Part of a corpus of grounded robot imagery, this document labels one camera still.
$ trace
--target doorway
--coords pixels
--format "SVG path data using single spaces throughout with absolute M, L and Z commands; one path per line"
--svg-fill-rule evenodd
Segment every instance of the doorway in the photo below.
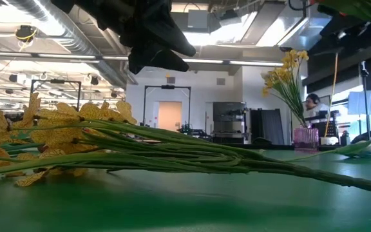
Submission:
M 181 128 L 181 102 L 160 101 L 158 107 L 158 128 L 177 131 Z

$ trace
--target desk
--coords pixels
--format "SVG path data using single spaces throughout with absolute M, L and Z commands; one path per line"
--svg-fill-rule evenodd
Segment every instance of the desk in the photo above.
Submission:
M 266 151 L 289 159 L 294 151 Z M 371 179 L 371 159 L 298 164 Z M 371 231 L 371 192 L 274 174 L 92 170 L 28 188 L 0 180 L 0 231 Z

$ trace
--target exposed duct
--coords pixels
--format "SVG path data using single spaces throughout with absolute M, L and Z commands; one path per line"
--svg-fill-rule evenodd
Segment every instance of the exposed duct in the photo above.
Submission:
M 64 12 L 54 6 L 50 0 L 3 1 L 36 18 L 40 22 L 39 29 L 46 35 L 66 37 L 67 39 L 58 39 L 56 41 L 71 53 L 100 55 L 98 49 L 91 44 L 75 23 Z M 115 71 L 105 61 L 89 65 L 98 69 L 110 84 L 120 87 L 126 86 L 126 80 L 122 78 L 122 74 Z

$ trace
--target person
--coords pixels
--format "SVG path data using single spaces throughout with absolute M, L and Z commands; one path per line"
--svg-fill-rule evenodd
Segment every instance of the person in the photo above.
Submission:
M 315 117 L 320 111 L 328 111 L 328 106 L 320 102 L 319 96 L 314 93 L 309 94 L 306 98 L 305 118 Z

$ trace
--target pink vase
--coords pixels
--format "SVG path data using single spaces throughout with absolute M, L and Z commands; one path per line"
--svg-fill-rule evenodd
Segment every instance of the pink vase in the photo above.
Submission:
M 294 147 L 296 150 L 317 151 L 319 130 L 312 128 L 294 129 Z

